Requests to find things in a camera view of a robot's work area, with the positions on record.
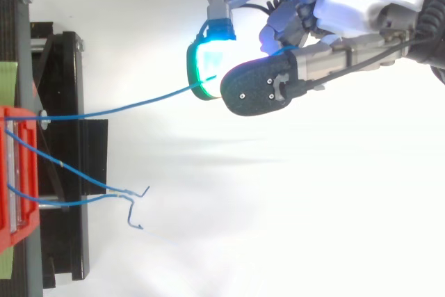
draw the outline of blue wire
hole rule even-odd
[[[97,201],[103,200],[104,198],[124,198],[125,200],[128,200],[131,202],[128,219],[127,219],[128,225],[130,225],[131,227],[134,227],[135,229],[138,229],[138,230],[144,229],[141,225],[134,225],[131,223],[131,215],[133,213],[134,200],[132,198],[129,198],[128,196],[125,196],[125,195],[110,194],[110,195],[101,195],[97,198],[91,198],[89,200],[83,200],[83,201],[78,201],[78,202],[53,202],[53,201],[41,200],[40,198],[34,198],[32,196],[24,194],[21,191],[18,191],[17,189],[13,188],[10,184],[8,184],[8,188],[15,195],[18,195],[21,198],[25,198],[29,201],[39,203],[39,204],[53,205],[55,207],[77,207],[79,205],[97,202]]]
[[[286,46],[286,47],[284,47],[284,48],[278,50],[277,52],[275,52],[275,53],[272,54],[271,56],[279,56],[279,55],[283,54],[285,51],[288,51],[288,50],[295,50],[295,49],[298,49],[298,47],[294,47],[293,45],[288,45],[288,46]]]
[[[87,176],[86,174],[82,173],[81,171],[77,170],[76,168],[71,167],[70,165],[67,165],[66,163],[63,163],[62,161],[53,158],[52,156],[37,150],[36,148],[30,146],[28,143],[24,142],[22,139],[20,139],[20,137],[14,135],[12,132],[5,130],[6,134],[12,138],[14,138],[20,145],[23,145],[24,147],[26,147],[28,150],[38,154],[39,156],[42,156],[45,159],[48,159],[49,161],[55,163],[56,165],[59,165],[61,168],[65,168],[71,172],[73,172],[75,175],[80,176],[81,178],[91,182],[92,184],[95,184],[99,187],[105,188],[105,189],[109,189],[110,191],[117,191],[119,193],[126,193],[128,195],[132,195],[132,196],[137,196],[138,198],[143,198],[144,195],[146,194],[146,192],[149,190],[149,186],[147,187],[147,189],[145,189],[144,193],[142,195],[136,194],[133,191],[129,191],[127,189],[122,190],[122,189],[118,189],[118,188],[114,188],[114,187],[110,187],[107,186],[106,184],[103,184],[102,182],[97,181],[96,179],[93,179],[89,176]]]
[[[179,95],[181,93],[184,93],[188,90],[192,90],[198,86],[201,86],[203,83],[206,83],[210,80],[215,79],[216,76],[210,77],[206,80],[194,83],[193,85],[190,85],[189,87],[182,88],[181,90],[177,90],[176,92],[169,93],[167,95],[163,95],[161,97],[156,97],[154,99],[145,100],[141,102],[137,102],[135,104],[129,104],[128,106],[123,106],[116,109],[110,109],[108,111],[100,111],[97,113],[89,113],[89,114],[81,114],[81,115],[64,115],[64,116],[35,116],[35,117],[22,117],[22,118],[5,118],[7,121],[68,121],[68,120],[82,120],[84,118],[94,118],[97,116],[103,116],[113,113],[119,113],[120,111],[126,111],[127,109],[132,109],[140,106],[144,106],[146,104],[153,104],[154,102],[159,102],[165,99],[168,99],[170,97],[174,97],[175,95]]]

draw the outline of robotic hand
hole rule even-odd
[[[248,1],[209,0],[208,20],[187,53],[190,84],[222,74],[194,89],[195,95],[213,99],[205,85],[220,83],[218,90],[235,114],[278,111],[328,81],[393,65],[402,57],[431,65],[445,83],[445,0],[274,0],[268,8]],[[205,64],[202,46],[236,39],[232,9],[238,7],[269,14],[259,38],[270,56],[232,70],[224,69],[221,57]],[[303,47],[309,34],[321,40]]]

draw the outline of green tape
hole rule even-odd
[[[14,106],[17,63],[0,62],[0,106]]]
[[[14,106],[17,67],[14,62],[0,62],[0,106]],[[14,248],[0,254],[0,280],[10,280],[13,275]]]
[[[9,247],[0,254],[0,280],[10,280],[13,276],[14,248]]]

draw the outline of black palm pad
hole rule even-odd
[[[279,74],[296,75],[297,69],[286,55],[273,56],[241,64],[226,74],[221,95],[227,108],[240,116],[255,116],[278,111],[291,99],[279,102],[271,81]]]

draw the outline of black cable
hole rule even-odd
[[[374,56],[366,61],[363,61],[361,63],[358,63],[356,65],[350,66],[344,70],[338,71],[338,72],[334,72],[332,74],[329,74],[328,76],[318,79],[318,80],[314,80],[311,81],[310,83],[308,83],[309,87],[307,88],[308,90],[313,89],[314,87],[317,87],[319,85],[323,85],[324,83],[327,83],[328,81],[332,81],[335,79],[338,79],[340,77],[346,76],[347,74],[353,73],[353,72],[357,72],[360,71],[362,69],[364,69],[365,67],[368,67],[372,64],[377,63],[378,61],[381,61],[383,58],[386,58],[390,55],[392,55],[393,53],[400,51],[406,47],[411,47],[413,45],[419,45],[422,43],[427,43],[430,42],[431,38],[425,38],[425,39],[415,39],[415,40],[411,40],[411,41],[407,41],[404,43],[401,43],[399,45],[396,45],[395,47],[389,48],[388,50],[386,50],[385,52],[382,52],[381,54],[378,54],[377,56]]]
[[[269,11],[269,9],[255,3],[245,3],[244,5],[239,6],[239,8],[254,8],[255,10],[260,10],[267,15],[270,15],[272,13],[271,11]]]
[[[208,25],[209,25],[209,21],[206,20],[206,21],[203,23],[203,25],[202,25],[202,27],[201,27],[201,29],[200,29],[200,32],[197,34],[199,37],[203,37],[203,36],[204,36],[204,32],[206,31]]]
[[[274,10],[276,10],[278,8],[278,6],[281,5],[281,3],[283,2],[283,0],[273,0],[273,1],[268,1],[266,3],[267,8],[269,9],[269,12],[272,14],[272,12]]]
[[[445,0],[432,0],[420,14],[416,32],[441,38],[445,25]]]

